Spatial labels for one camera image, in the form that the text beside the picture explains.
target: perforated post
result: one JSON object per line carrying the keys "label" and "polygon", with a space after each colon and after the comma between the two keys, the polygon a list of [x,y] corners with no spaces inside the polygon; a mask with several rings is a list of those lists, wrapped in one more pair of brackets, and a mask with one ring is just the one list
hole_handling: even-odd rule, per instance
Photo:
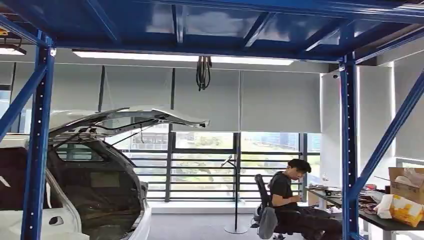
{"label": "perforated post", "polygon": [[31,134],[27,157],[21,240],[39,240],[42,227],[43,201],[46,187],[45,170],[49,139],[50,102],[56,49],[49,37],[38,33],[50,47],[38,46],[35,69],[46,65],[46,73],[32,97]]}
{"label": "perforated post", "polygon": [[357,179],[356,148],[356,65],[355,55],[346,55],[339,64],[341,80],[341,139],[342,139],[342,180],[343,180],[343,239],[352,240],[357,236],[358,199],[348,195]]}

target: blue steel shelving frame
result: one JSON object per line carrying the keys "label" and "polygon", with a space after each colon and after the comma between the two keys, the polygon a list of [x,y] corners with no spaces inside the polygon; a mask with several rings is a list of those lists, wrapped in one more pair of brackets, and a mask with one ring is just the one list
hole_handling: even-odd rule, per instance
{"label": "blue steel shelving frame", "polygon": [[[24,4],[15,0],[5,0],[7,6],[18,14],[25,15],[26,20],[34,26],[41,26],[34,12]],[[6,29],[30,43],[37,45],[35,70],[27,83],[21,89],[15,100],[0,119],[0,141],[10,129],[14,120],[20,114],[23,106],[33,95],[32,123],[30,144],[28,151],[28,167],[25,180],[24,208],[22,221],[22,240],[39,240],[41,235],[41,219],[43,210],[43,192],[45,188],[45,167],[48,142],[49,113],[53,84],[53,67],[56,47],[78,48],[86,50],[150,52],[150,53],[178,53],[202,54],[245,57],[271,57],[308,61],[339,63],[342,105],[342,179],[343,179],[343,239],[362,239],[358,232],[358,195],[371,176],[374,169],[389,148],[397,132],[405,123],[411,111],[424,92],[424,72],[419,76],[410,90],[404,103],[401,105],[392,123],[376,147],[361,175],[357,177],[357,132],[356,132],[356,64],[376,57],[386,51],[403,44],[424,37],[424,28],[419,28],[410,34],[404,35],[388,44],[377,47],[370,52],[356,58],[355,50],[344,56],[317,56],[305,54],[320,44],[325,37],[333,34],[341,26],[349,25],[354,19],[370,21],[424,24],[424,6],[417,4],[403,4],[395,2],[357,1],[348,0],[143,0],[144,3],[169,4],[172,9],[172,19],[175,34],[175,46],[155,47],[143,45],[122,45],[119,32],[114,28],[111,20],[97,0],[84,1],[89,14],[96,19],[112,43],[93,44],[87,42],[56,42],[56,38],[48,36],[48,32],[38,30],[35,36],[20,25],[10,21],[0,14],[0,27]],[[237,10],[260,11],[259,18],[243,39],[244,49],[226,51],[222,49],[184,47],[185,7],[212,7]],[[320,29],[306,43],[302,51],[297,53],[261,53],[248,51],[258,39],[258,35],[275,14],[316,15],[335,18],[330,24]],[[352,39],[354,30],[344,31],[340,41]]]}

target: hanging cable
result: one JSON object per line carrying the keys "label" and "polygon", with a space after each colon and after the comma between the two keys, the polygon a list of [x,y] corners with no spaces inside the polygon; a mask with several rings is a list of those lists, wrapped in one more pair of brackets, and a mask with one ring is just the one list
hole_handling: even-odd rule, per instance
{"label": "hanging cable", "polygon": [[209,87],[211,83],[211,57],[199,56],[196,68],[196,83],[199,87],[199,92]]}

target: roller blind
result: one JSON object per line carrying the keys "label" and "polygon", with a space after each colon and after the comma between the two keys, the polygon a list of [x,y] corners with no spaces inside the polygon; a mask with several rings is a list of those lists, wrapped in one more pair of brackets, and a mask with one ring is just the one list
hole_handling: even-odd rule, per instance
{"label": "roller blind", "polygon": [[0,62],[0,85],[11,85],[13,62]]}
{"label": "roller blind", "polygon": [[176,131],[237,132],[239,130],[239,76],[236,70],[212,70],[210,85],[199,91],[196,70],[175,70],[174,109],[184,114],[209,119],[207,128],[174,126]]}
{"label": "roller blind", "polygon": [[320,75],[243,71],[241,130],[320,133]]}
{"label": "roller blind", "polygon": [[170,108],[172,68],[106,66],[102,111],[154,105]]}
{"label": "roller blind", "polygon": [[[392,83],[391,68],[384,66],[357,67],[357,93],[359,104],[357,108],[357,135],[358,135],[358,169],[362,171],[368,163],[377,144],[380,142],[387,127],[392,121]],[[388,167],[395,167],[390,147],[378,167],[374,170],[369,183],[384,186],[388,178]]]}
{"label": "roller blind", "polygon": [[[424,53],[417,53],[394,62],[396,111],[407,97],[423,71]],[[424,99],[421,97],[396,136],[396,157],[424,160]]]}
{"label": "roller blind", "polygon": [[[17,63],[12,97],[15,98],[34,72],[33,63]],[[101,66],[56,64],[53,74],[51,110],[96,111],[99,102]],[[26,109],[32,107],[30,99]]]}

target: fluorescent light fixture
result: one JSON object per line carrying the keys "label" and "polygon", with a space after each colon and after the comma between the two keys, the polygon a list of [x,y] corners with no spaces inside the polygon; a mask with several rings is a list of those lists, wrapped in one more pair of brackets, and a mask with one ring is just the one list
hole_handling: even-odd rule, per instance
{"label": "fluorescent light fixture", "polygon": [[26,55],[27,51],[12,44],[0,44],[0,55]]}
{"label": "fluorescent light fixture", "polygon": [[[108,52],[108,51],[85,51],[72,50],[80,58],[93,59],[130,59],[130,60],[152,60],[152,61],[174,61],[174,62],[197,62],[199,56],[190,55],[170,55],[170,54],[146,54],[128,52]],[[231,57],[212,56],[212,63],[223,64],[258,64],[258,65],[290,65],[292,60],[277,58],[257,58],[257,57]]]}

